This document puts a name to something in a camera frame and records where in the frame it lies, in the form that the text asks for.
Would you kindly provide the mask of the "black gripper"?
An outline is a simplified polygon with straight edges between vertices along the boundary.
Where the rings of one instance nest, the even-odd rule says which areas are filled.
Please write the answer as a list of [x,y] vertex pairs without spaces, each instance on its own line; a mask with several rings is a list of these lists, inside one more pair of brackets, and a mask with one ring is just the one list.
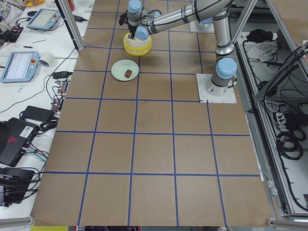
[[[123,13],[120,16],[119,25],[122,26],[123,24],[128,24],[128,14],[127,13]],[[129,38],[134,39],[134,36],[135,36],[135,32],[130,32]]]

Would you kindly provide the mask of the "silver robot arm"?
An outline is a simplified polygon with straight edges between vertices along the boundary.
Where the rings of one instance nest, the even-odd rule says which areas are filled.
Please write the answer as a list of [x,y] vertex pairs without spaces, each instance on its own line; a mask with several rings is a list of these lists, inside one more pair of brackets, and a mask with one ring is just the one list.
[[214,88],[226,88],[234,77],[237,64],[233,59],[234,42],[229,22],[230,0],[195,0],[179,10],[162,14],[143,6],[139,0],[131,0],[120,16],[119,24],[127,24],[129,38],[146,40],[150,35],[178,27],[195,25],[197,32],[207,32],[212,27],[215,35],[216,70],[210,80]]

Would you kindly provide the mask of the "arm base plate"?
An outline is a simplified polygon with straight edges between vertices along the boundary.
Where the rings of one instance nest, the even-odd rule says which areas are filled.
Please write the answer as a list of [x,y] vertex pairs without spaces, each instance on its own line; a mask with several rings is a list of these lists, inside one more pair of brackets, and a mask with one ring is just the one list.
[[213,23],[203,24],[197,21],[190,22],[190,31],[192,33],[214,33]]
[[233,83],[218,87],[212,83],[212,74],[197,74],[199,102],[201,103],[237,103]]

